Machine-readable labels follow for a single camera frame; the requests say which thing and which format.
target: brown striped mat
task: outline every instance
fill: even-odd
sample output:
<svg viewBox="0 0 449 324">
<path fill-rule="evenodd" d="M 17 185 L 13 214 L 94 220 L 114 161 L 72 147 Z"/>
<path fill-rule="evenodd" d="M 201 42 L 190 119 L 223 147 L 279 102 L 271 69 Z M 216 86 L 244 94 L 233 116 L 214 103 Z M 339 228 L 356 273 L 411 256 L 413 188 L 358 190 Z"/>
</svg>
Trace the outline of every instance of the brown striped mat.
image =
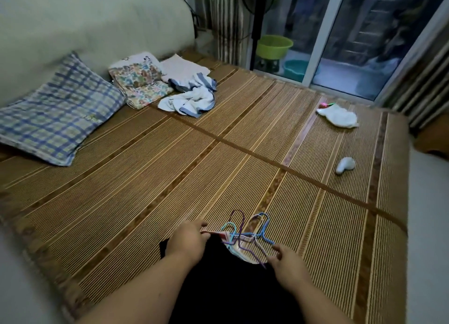
<svg viewBox="0 0 449 324">
<path fill-rule="evenodd" d="M 216 106 L 199 119 L 125 106 L 69 168 L 2 149 L 0 184 L 16 203 L 2 219 L 70 313 L 157 261 L 158 242 L 184 219 L 216 230 L 241 209 L 267 212 L 269 237 L 301 254 L 356 323 L 404 323 L 406 119 L 339 100 L 360 127 L 337 129 L 314 112 L 327 95 L 183 56 L 219 84 Z M 356 169 L 336 176 L 345 156 Z"/>
</svg>

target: glass panel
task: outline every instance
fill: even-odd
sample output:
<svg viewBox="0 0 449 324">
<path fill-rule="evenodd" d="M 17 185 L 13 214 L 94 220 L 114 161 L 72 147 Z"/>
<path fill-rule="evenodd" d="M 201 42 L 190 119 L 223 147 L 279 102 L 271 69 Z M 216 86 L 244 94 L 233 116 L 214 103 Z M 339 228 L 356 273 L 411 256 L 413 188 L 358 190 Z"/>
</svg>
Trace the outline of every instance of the glass panel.
<svg viewBox="0 0 449 324">
<path fill-rule="evenodd" d="M 343 0 L 312 83 L 374 100 L 443 0 Z"/>
<path fill-rule="evenodd" d="M 328 3 L 275 0 L 264 16 L 254 68 L 302 82 Z"/>
</svg>

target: forearm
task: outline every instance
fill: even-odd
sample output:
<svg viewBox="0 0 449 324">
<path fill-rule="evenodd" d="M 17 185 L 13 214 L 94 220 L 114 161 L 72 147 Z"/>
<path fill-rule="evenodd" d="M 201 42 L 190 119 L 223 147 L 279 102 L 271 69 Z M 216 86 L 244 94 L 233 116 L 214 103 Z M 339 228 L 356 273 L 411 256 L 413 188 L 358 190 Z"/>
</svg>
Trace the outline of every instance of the forearm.
<svg viewBox="0 0 449 324">
<path fill-rule="evenodd" d="M 353 324 L 319 288 L 306 283 L 294 294 L 307 324 Z"/>
<path fill-rule="evenodd" d="M 166 256 L 103 299 L 79 323 L 168 323 L 190 269 L 182 255 Z"/>
</svg>

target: person's hand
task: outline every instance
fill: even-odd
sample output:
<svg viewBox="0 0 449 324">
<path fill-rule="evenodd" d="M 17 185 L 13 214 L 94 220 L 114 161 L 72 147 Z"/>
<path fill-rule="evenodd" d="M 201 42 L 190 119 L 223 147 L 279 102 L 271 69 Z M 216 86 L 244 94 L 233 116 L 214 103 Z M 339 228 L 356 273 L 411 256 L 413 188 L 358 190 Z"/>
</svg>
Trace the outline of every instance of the person's hand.
<svg viewBox="0 0 449 324">
<path fill-rule="evenodd" d="M 201 227 L 204 226 L 207 226 L 207 222 L 202 219 L 184 221 L 168 240 L 165 255 L 181 255 L 187 260 L 190 268 L 198 264 L 203 257 L 206 241 L 210 238 L 210 233 L 200 233 Z"/>
<path fill-rule="evenodd" d="M 282 244 L 272 246 L 276 257 L 269 257 L 279 284 L 288 292 L 295 292 L 303 285 L 313 285 L 304 260 L 295 251 Z"/>
</svg>

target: sliding glass door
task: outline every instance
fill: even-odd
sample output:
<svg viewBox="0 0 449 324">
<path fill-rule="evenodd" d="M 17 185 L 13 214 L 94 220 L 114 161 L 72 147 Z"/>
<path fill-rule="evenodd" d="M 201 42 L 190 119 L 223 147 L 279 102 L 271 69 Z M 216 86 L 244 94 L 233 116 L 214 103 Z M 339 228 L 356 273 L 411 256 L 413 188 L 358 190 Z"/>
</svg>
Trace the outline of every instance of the sliding glass door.
<svg viewBox="0 0 449 324">
<path fill-rule="evenodd" d="M 278 0 L 263 31 L 291 47 L 274 65 L 257 57 L 255 69 L 375 100 L 442 1 Z"/>
</svg>

